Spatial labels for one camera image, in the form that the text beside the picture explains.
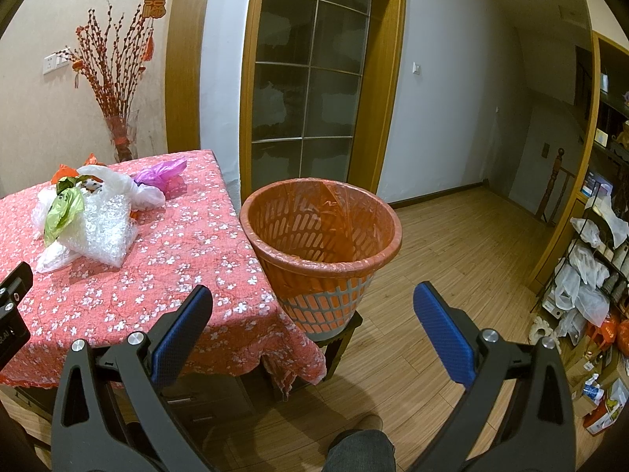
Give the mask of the red branch vase decoration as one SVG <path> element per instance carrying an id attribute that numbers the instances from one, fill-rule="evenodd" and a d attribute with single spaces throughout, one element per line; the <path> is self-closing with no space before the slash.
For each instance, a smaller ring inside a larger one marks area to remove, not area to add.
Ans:
<path id="1" fill-rule="evenodd" d="M 142 18 L 142 7 L 125 21 L 124 16 L 115 18 L 113 6 L 108 6 L 103 24 L 94 9 L 88 10 L 86 23 L 75 30 L 76 45 L 60 51 L 68 55 L 75 80 L 85 79 L 91 87 L 118 162 L 135 158 L 132 107 L 148 63 L 143 61 L 148 21 Z"/>

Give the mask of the green paw-print plastic bag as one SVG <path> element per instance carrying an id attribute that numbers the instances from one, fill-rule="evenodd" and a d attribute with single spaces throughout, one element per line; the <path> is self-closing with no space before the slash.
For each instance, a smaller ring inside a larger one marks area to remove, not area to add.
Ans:
<path id="1" fill-rule="evenodd" d="M 62 177 L 55 186 L 57 196 L 51 203 L 45 218 L 44 243 L 50 246 L 61 236 L 64 229 L 84 211 L 81 183 L 85 176 Z"/>

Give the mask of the white plastic bag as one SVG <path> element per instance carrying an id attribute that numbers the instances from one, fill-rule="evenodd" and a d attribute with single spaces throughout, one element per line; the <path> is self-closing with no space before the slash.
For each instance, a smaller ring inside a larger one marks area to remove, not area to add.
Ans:
<path id="1" fill-rule="evenodd" d="M 101 165 L 84 165 L 78 168 L 78 175 L 92 176 L 101 181 L 102 189 L 111 195 L 125 195 L 131 201 L 132 210 L 151 210 L 162 207 L 165 204 L 164 193 L 155 186 L 137 184 L 130 176 L 120 174 L 111 168 Z M 57 189 L 52 185 L 40 189 L 37 193 L 37 203 L 31 212 L 33 228 L 39 234 L 44 233 L 45 216 L 50 209 Z"/>

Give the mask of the orange lined trash basket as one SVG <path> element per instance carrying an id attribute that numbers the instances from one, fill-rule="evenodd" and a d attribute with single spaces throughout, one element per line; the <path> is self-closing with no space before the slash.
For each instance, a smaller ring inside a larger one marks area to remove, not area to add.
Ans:
<path id="1" fill-rule="evenodd" d="M 320 178 L 253 192 L 240 222 L 276 299 L 314 342 L 346 328 L 403 236 L 388 203 L 358 186 Z"/>

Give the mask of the red hanging knot ornament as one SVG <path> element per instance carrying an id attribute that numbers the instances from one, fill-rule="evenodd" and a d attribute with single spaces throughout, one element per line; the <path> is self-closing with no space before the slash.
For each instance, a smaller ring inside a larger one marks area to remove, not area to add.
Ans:
<path id="1" fill-rule="evenodd" d="M 148 21 L 148 35 L 143 54 L 143 61 L 149 62 L 154 54 L 154 21 L 166 14 L 166 0 L 144 0 L 142 18 Z"/>

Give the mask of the white wall outlet panel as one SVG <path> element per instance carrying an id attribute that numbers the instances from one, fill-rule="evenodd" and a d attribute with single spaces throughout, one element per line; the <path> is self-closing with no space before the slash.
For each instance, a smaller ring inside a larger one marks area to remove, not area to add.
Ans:
<path id="1" fill-rule="evenodd" d="M 66 66 L 69 62 L 69 57 L 65 52 L 49 54 L 42 60 L 42 74 L 46 76 L 50 72 Z"/>

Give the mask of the red floral tablecloth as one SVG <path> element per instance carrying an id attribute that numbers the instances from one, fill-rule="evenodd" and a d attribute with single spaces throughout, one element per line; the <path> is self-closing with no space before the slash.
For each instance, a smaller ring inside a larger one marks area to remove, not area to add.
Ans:
<path id="1" fill-rule="evenodd" d="M 57 386 L 72 342 L 109 345 L 147 330 L 198 284 L 210 290 L 213 311 L 188 371 L 240 376 L 264 365 L 283 391 L 297 378 L 315 384 L 324 377 L 324 356 L 277 302 L 217 159 L 209 150 L 184 157 L 165 204 L 139 216 L 122 266 L 81 258 L 34 276 L 19 305 L 31 337 L 2 369 L 4 384 Z"/>

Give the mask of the glass sliding door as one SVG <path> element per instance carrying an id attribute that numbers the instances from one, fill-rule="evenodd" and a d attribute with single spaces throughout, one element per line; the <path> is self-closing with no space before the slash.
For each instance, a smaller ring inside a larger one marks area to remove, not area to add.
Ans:
<path id="1" fill-rule="evenodd" d="M 371 0 L 262 0 L 252 187 L 348 177 Z"/>

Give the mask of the person's leg and shoe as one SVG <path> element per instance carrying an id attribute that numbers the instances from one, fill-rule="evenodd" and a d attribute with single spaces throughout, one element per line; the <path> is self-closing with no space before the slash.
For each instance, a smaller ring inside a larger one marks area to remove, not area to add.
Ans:
<path id="1" fill-rule="evenodd" d="M 328 447 L 323 472 L 390 472 L 397 470 L 394 445 L 383 432 L 383 420 L 368 413 Z"/>

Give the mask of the wooden chair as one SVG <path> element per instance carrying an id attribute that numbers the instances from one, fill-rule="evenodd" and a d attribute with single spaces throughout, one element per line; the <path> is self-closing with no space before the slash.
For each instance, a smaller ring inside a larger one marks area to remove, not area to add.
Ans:
<path id="1" fill-rule="evenodd" d="M 535 212 L 535 218 L 541 222 L 544 222 L 547 227 L 554 226 L 554 218 L 557 216 L 557 212 L 559 212 L 563 197 L 567 191 L 568 183 L 569 181 L 572 180 L 573 177 L 575 177 L 575 175 L 572 174 L 571 171 L 568 171 L 563 166 L 564 155 L 565 155 L 565 149 L 563 147 L 560 147 L 559 149 L 557 149 L 557 156 L 555 156 L 555 159 L 553 161 L 551 174 L 547 182 L 545 192 L 542 196 L 542 199 L 539 200 L 539 205 L 537 206 L 537 209 Z M 563 184 L 561 185 L 559 195 L 557 196 L 557 200 L 555 201 L 555 204 L 552 207 L 550 215 L 547 215 L 546 210 L 550 203 L 550 199 L 554 191 L 555 185 L 557 184 L 557 178 L 560 177 L 560 174 L 564 175 Z"/>

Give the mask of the cluttered storage shelf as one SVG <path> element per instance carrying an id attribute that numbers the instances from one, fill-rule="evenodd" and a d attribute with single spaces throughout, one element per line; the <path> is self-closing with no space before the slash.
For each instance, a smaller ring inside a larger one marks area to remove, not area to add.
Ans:
<path id="1" fill-rule="evenodd" d="M 578 169 L 551 171 L 566 207 L 530 282 L 542 312 L 529 340 L 557 345 L 575 416 L 596 436 L 628 404 L 628 49 L 596 32 L 592 62 Z"/>

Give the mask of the orange plastic bag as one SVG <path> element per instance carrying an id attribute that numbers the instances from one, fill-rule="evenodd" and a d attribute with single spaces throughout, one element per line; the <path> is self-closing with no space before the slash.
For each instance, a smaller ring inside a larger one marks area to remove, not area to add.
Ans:
<path id="1" fill-rule="evenodd" d="M 87 158 L 87 160 L 83 163 L 84 166 L 87 165 L 97 165 L 97 166 L 105 166 L 104 163 L 101 163 L 98 161 L 98 159 L 95 157 L 94 153 L 91 153 L 90 156 Z M 59 182 L 62 178 L 65 177 L 78 177 L 79 173 L 76 170 L 76 168 L 70 167 L 68 165 L 65 164 L 60 164 L 59 168 L 57 169 L 57 171 L 55 172 L 55 174 L 52 176 L 50 183 L 51 184 L 57 184 L 57 182 Z"/>

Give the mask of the bubble wrap sheet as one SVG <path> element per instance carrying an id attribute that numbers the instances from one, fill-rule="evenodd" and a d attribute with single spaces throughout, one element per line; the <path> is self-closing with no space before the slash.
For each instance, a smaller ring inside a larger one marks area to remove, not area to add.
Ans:
<path id="1" fill-rule="evenodd" d="M 79 258 L 106 266 L 123 265 L 138 235 L 138 227 L 131 218 L 129 197 L 81 191 L 84 211 L 75 217 L 56 241 L 45 246 L 36 261 L 37 272 L 52 272 Z"/>

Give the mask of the purple plastic bag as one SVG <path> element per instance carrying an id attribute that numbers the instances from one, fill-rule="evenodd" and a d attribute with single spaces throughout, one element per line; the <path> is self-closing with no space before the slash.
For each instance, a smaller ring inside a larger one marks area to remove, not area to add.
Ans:
<path id="1" fill-rule="evenodd" d="M 163 161 L 139 171 L 133 180 L 137 185 L 156 188 L 166 194 L 168 185 L 173 179 L 180 176 L 187 166 L 188 161 L 183 158 Z"/>

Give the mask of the black stool under basket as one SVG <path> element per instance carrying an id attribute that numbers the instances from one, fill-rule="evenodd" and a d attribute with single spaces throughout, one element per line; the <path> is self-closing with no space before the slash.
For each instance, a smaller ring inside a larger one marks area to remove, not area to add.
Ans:
<path id="1" fill-rule="evenodd" d="M 359 312 L 355 311 L 349 323 L 346 324 L 346 327 L 338 335 L 322 341 L 316 341 L 316 345 L 323 350 L 325 356 L 326 374 L 323 378 L 324 382 L 327 382 L 334 376 L 342 355 L 350 344 L 354 331 L 362 325 L 363 321 Z"/>

